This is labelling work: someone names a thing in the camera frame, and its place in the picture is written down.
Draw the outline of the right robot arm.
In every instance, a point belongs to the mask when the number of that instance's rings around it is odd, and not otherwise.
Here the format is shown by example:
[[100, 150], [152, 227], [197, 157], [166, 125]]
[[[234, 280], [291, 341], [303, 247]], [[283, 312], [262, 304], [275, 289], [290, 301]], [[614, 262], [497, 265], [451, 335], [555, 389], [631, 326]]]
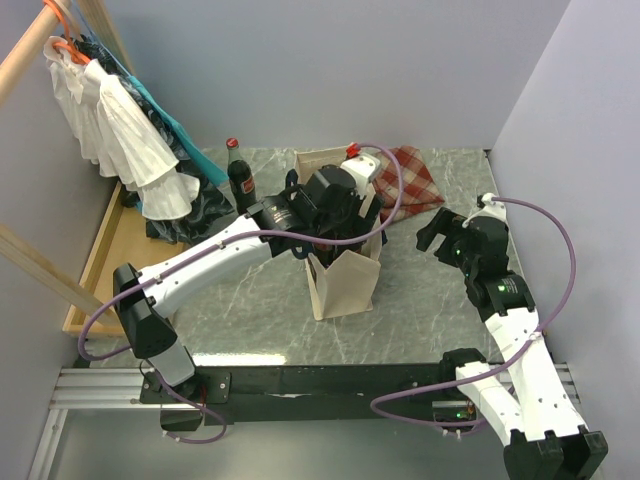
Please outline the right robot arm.
[[463, 395], [503, 443], [512, 479], [590, 479], [608, 453], [604, 434], [587, 427], [574, 407], [550, 353], [525, 280], [509, 267], [506, 209], [490, 202], [470, 217], [441, 208], [417, 233], [417, 249], [437, 236], [442, 263], [458, 268], [466, 294], [499, 347], [512, 387], [472, 349], [446, 353], [438, 385], [450, 398]]

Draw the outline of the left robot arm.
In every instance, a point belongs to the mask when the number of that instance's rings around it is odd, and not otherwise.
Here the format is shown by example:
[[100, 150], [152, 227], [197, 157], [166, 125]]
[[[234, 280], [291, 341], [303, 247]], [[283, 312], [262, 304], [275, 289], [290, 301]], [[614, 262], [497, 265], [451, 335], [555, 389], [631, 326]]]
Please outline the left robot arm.
[[380, 169], [365, 154], [325, 165], [306, 183], [249, 206], [191, 250], [141, 270], [125, 264], [114, 272], [114, 308], [133, 354], [161, 375], [173, 399], [193, 399], [200, 378], [170, 316], [204, 287], [244, 267], [286, 252], [303, 258], [316, 246], [361, 246], [381, 207], [371, 187]]

